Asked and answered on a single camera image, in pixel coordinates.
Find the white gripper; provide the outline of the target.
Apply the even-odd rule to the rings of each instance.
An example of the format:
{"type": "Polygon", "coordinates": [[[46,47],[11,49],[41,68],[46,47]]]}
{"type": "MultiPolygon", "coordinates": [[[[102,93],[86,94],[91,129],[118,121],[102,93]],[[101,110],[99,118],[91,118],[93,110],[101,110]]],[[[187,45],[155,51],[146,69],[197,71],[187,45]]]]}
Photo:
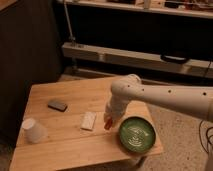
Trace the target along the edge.
{"type": "Polygon", "coordinates": [[[108,129],[113,127],[115,122],[120,120],[123,115],[126,113],[126,109],[129,100],[121,99],[119,97],[112,97],[106,104],[105,113],[103,115],[104,122],[108,119],[108,129]]]}

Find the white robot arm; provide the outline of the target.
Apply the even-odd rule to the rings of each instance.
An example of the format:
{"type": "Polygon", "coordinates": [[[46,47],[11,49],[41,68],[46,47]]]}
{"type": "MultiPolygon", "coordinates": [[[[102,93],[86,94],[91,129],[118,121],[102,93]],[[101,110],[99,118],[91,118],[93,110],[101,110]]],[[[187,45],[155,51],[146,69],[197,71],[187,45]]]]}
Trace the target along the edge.
{"type": "Polygon", "coordinates": [[[104,128],[109,130],[126,113],[131,101],[143,101],[213,122],[213,87],[145,85],[130,74],[114,80],[106,104],[104,128]]]}

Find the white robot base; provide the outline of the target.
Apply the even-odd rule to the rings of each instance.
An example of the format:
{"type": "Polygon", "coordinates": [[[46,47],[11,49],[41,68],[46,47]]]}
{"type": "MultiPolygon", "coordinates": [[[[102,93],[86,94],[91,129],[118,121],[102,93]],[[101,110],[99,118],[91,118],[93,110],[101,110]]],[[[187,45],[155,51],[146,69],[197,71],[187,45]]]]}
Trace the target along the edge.
{"type": "Polygon", "coordinates": [[[205,171],[213,171],[213,151],[209,152],[206,162],[205,171]]]}

